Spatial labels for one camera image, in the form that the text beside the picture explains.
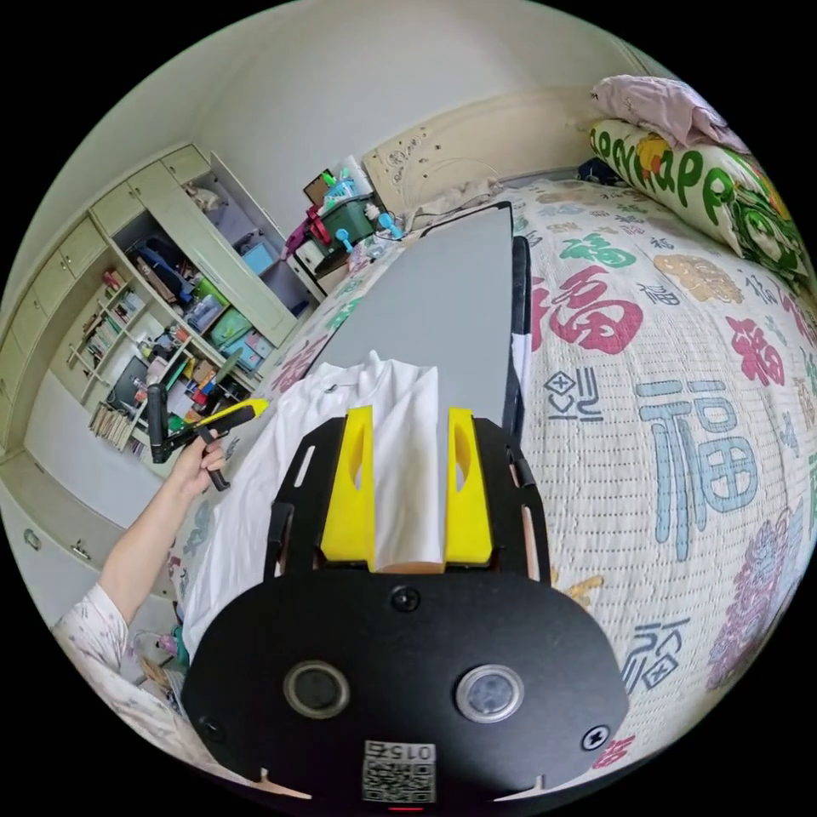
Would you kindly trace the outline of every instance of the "headboard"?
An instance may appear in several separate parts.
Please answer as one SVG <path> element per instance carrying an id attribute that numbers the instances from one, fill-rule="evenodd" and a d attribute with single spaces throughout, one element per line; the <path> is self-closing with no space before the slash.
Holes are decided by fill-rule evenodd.
<path id="1" fill-rule="evenodd" d="M 603 115 L 589 86 L 540 88 L 441 113 L 363 156 L 383 204 L 403 213 L 451 186 L 574 168 Z"/>

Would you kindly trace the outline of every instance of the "bedspread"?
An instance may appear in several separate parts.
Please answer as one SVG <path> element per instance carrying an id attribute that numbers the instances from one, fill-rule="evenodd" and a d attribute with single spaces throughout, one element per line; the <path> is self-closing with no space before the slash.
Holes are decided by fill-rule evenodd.
<path id="1" fill-rule="evenodd" d="M 694 726 L 790 602 L 817 536 L 817 318 L 638 191 L 538 181 L 498 198 L 533 262 L 522 448 L 551 579 L 607 633 L 631 700 L 576 785 Z M 322 305 L 265 396 L 303 376 L 389 262 Z M 171 552 L 182 606 L 211 494 Z"/>

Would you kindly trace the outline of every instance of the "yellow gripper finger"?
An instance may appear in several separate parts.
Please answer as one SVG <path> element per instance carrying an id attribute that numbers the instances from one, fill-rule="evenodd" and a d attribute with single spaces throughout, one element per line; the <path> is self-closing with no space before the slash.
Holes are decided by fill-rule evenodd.
<path id="1" fill-rule="evenodd" d="M 365 562 L 374 572 L 372 407 L 346 415 L 321 550 L 330 562 Z M 357 485 L 357 474 L 360 484 Z"/>
<path id="2" fill-rule="evenodd" d="M 462 486 L 457 489 L 457 466 Z M 445 506 L 445 561 L 484 565 L 493 544 L 474 418 L 466 408 L 448 410 L 448 479 Z"/>

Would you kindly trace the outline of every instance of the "human arm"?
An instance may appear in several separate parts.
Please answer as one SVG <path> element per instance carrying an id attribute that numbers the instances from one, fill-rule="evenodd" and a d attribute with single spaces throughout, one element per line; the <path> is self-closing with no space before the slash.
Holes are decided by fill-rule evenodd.
<path id="1" fill-rule="evenodd" d="M 200 438 L 181 452 L 170 476 L 125 531 L 102 568 L 99 585 L 126 625 L 150 595 L 193 500 L 209 485 L 208 471 L 225 464 L 218 442 Z"/>

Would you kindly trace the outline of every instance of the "sleeve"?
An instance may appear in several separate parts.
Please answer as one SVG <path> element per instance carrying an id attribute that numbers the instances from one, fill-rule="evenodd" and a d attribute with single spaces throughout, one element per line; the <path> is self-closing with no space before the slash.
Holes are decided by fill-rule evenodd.
<path id="1" fill-rule="evenodd" d="M 93 662 L 119 672 L 128 644 L 128 625 L 99 585 L 54 625 L 52 633 L 67 652 L 78 650 Z"/>

